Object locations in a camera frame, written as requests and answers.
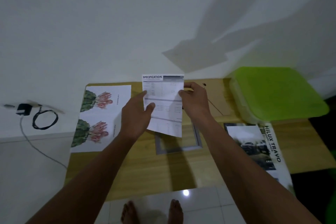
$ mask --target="white wall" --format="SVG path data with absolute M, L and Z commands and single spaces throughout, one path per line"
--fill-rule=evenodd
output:
M 0 0 L 0 103 L 63 112 L 45 131 L 25 117 L 28 135 L 71 132 L 88 83 L 220 78 L 241 65 L 295 67 L 326 97 L 335 14 L 334 0 Z M 0 137 L 20 136 L 18 122 L 0 109 Z

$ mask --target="forearm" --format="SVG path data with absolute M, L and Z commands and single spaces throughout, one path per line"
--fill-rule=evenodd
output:
M 133 143 L 117 136 L 28 223 L 93 223 Z
M 204 120 L 198 122 L 198 127 L 247 223 L 319 223 L 287 189 L 260 168 L 212 117 Z

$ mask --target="foot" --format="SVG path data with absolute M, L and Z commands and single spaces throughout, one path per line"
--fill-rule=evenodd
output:
M 139 218 L 137 211 L 132 201 L 128 201 L 124 204 L 124 209 L 120 218 L 123 224 L 139 224 Z
M 183 211 L 178 200 L 170 202 L 168 224 L 183 224 Z

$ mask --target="green plastic container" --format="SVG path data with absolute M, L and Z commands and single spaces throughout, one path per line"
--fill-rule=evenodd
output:
M 288 67 L 240 67 L 230 89 L 248 123 L 325 115 L 328 105 L 310 84 Z

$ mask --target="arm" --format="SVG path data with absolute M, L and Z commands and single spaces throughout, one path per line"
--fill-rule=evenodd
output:
M 206 90 L 186 82 L 183 108 L 202 132 L 246 223 L 320 223 L 286 188 L 259 167 L 210 114 Z
M 118 136 L 27 223 L 94 223 L 124 158 L 148 127 L 155 104 L 144 111 L 145 94 L 123 107 Z

